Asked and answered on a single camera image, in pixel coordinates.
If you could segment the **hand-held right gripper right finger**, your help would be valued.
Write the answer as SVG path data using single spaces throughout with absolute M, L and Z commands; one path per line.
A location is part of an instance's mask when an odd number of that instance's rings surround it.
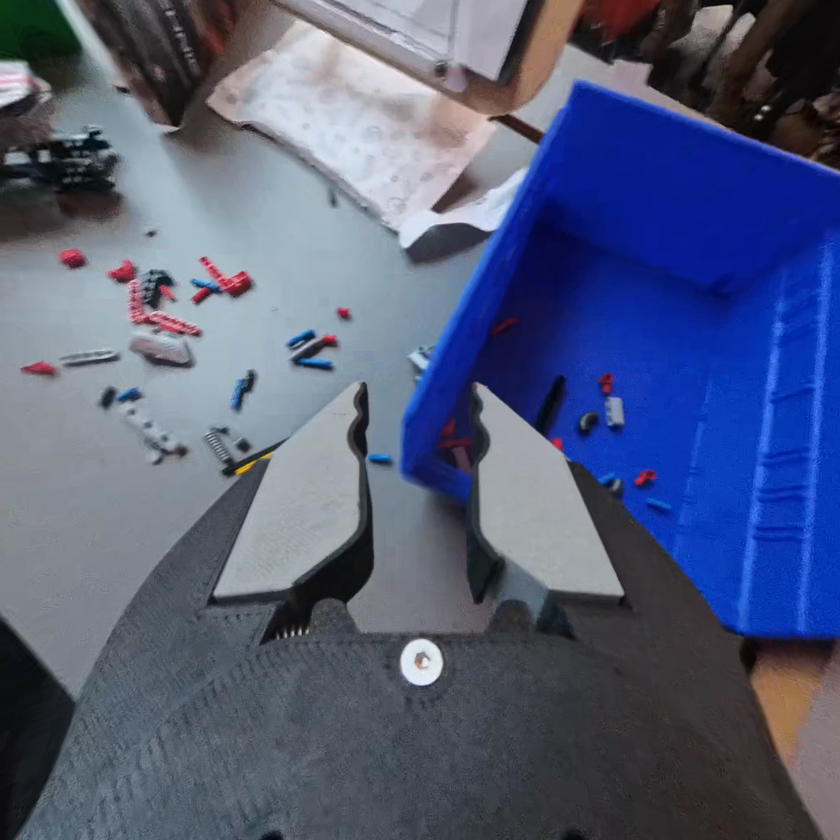
M 624 588 L 570 461 L 486 385 L 469 394 L 467 581 L 475 602 L 617 604 Z

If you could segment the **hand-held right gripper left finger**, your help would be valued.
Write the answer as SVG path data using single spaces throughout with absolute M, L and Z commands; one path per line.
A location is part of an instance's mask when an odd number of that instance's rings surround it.
M 268 458 L 215 603 L 350 602 L 371 577 L 368 389 L 354 382 Z

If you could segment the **blue plastic bin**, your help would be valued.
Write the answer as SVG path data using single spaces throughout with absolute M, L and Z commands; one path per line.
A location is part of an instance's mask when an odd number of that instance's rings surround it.
M 437 441 L 468 436 L 472 383 L 532 423 L 561 375 L 549 435 L 621 478 L 724 626 L 838 639 L 838 211 L 837 173 L 577 82 L 406 409 L 402 475 L 466 501 Z

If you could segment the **printed paper bag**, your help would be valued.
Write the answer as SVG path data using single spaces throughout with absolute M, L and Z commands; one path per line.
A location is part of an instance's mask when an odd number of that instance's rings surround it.
M 221 80 L 206 105 L 291 150 L 394 231 L 431 210 L 497 128 L 304 22 Z

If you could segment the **black grey lego model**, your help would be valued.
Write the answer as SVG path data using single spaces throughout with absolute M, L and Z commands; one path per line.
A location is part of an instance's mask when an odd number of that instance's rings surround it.
M 118 163 L 99 127 L 57 131 L 50 84 L 27 62 L 2 60 L 2 183 L 26 181 L 56 193 L 107 193 L 116 186 Z

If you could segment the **lego spring shock absorber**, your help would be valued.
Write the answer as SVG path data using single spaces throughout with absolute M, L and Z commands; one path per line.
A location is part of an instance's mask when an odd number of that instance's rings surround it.
M 244 435 L 238 434 L 230 425 L 216 425 L 207 429 L 203 441 L 215 458 L 225 467 L 233 467 L 242 455 L 251 450 L 251 444 Z

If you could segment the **assorted small lego pieces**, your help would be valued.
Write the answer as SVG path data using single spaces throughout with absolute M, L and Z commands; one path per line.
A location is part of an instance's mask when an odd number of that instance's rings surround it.
M 504 318 L 492 326 L 489 331 L 489 337 L 495 339 L 504 332 L 515 329 L 520 322 L 519 318 Z M 605 423 L 612 431 L 621 431 L 625 426 L 625 416 L 623 410 L 622 400 L 613 394 L 614 376 L 612 373 L 602 374 L 598 380 L 598 387 L 603 394 L 603 413 Z M 548 439 L 552 446 L 561 453 L 563 450 L 563 441 L 560 437 L 551 437 L 550 431 L 556 413 L 560 410 L 563 402 L 566 388 L 565 377 L 559 375 L 554 378 L 552 384 L 543 398 L 539 410 L 534 417 L 531 427 L 542 437 Z M 599 423 L 600 415 L 597 411 L 583 413 L 576 423 L 576 429 L 579 435 L 587 436 Z M 457 420 L 454 416 L 447 420 L 446 424 L 441 427 L 437 436 L 437 450 L 441 452 L 447 463 L 455 466 L 457 469 L 469 472 L 471 469 L 471 460 L 469 453 L 471 452 L 471 437 L 461 436 L 456 434 Z M 642 469 L 638 476 L 634 479 L 633 484 L 637 488 L 648 487 L 657 479 L 657 472 L 653 469 Z M 610 473 L 603 478 L 598 479 L 599 484 L 604 487 L 612 497 L 618 499 L 623 496 L 624 484 L 621 478 Z

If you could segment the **red lego L-beam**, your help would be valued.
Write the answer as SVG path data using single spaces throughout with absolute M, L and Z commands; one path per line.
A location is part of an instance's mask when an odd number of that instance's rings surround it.
M 219 269 L 210 258 L 202 256 L 198 259 L 200 265 L 208 274 L 210 280 L 219 286 L 220 290 L 231 298 L 239 298 L 246 294 L 252 286 L 253 281 L 246 271 L 239 271 L 233 275 L 226 275 Z

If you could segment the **black lego set box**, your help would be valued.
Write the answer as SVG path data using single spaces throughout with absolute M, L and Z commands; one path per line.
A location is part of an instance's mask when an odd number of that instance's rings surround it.
M 126 88 L 153 123 L 179 129 L 248 1 L 82 1 Z

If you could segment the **plain white paper bag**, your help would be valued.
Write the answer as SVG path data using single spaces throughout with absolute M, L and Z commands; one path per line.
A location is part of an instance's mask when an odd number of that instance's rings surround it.
M 424 209 L 411 215 L 397 229 L 399 246 L 404 250 L 411 249 L 430 232 L 446 227 L 468 227 L 482 234 L 495 232 L 508 215 L 508 210 L 528 173 L 527 168 L 516 170 L 499 186 L 471 202 L 445 212 Z

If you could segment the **instruction sheet on stand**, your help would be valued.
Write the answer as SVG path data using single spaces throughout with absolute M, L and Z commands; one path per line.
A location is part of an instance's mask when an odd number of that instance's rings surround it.
M 528 104 L 550 78 L 581 15 L 584 2 L 527 2 L 497 80 L 489 80 L 463 67 L 467 71 L 468 85 L 461 94 L 439 91 L 423 84 L 488 117 L 505 116 Z

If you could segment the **clear clip bar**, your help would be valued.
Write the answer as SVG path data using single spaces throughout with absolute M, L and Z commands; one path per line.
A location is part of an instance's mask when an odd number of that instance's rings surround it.
M 344 44 L 362 50 L 387 65 L 439 91 L 467 90 L 467 71 L 448 59 L 432 56 L 378 25 L 343 11 L 339 1 L 277 1 L 289 13 Z

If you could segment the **printed instruction sheet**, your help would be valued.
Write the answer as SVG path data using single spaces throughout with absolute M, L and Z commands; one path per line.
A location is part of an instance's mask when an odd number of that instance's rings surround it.
M 496 81 L 526 1 L 339 1 L 345 12 Z

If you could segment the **green plastic bin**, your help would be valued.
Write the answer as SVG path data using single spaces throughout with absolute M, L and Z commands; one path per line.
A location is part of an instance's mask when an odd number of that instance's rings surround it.
M 1 1 L 1 59 L 74 56 L 81 43 L 55 1 Z

